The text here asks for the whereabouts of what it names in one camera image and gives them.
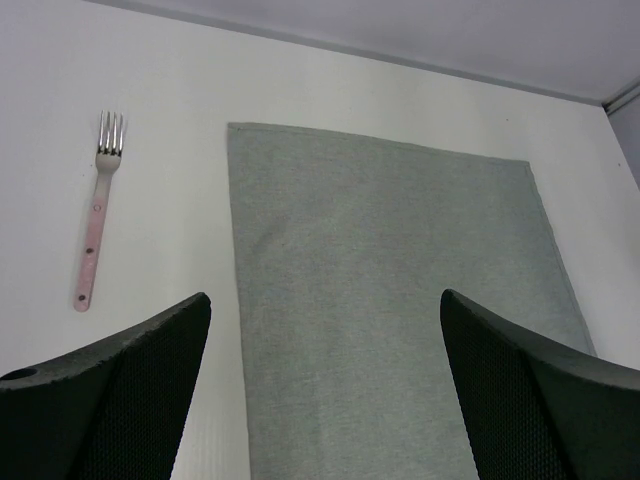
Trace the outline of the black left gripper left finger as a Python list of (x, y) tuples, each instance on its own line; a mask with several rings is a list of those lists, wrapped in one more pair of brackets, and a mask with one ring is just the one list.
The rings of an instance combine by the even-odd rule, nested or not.
[(4, 479), (168, 479), (211, 320), (197, 293), (1, 378)]

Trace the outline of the grey cloth napkin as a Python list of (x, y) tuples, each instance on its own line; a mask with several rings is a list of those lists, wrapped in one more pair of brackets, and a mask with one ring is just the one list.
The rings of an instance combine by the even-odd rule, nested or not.
[(593, 351), (529, 163), (250, 123), (227, 152), (253, 478), (474, 478), (446, 289)]

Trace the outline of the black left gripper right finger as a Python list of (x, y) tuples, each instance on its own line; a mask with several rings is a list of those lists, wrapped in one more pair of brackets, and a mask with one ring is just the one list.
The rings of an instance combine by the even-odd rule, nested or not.
[(440, 322), (481, 479), (636, 479), (639, 373), (447, 289)]

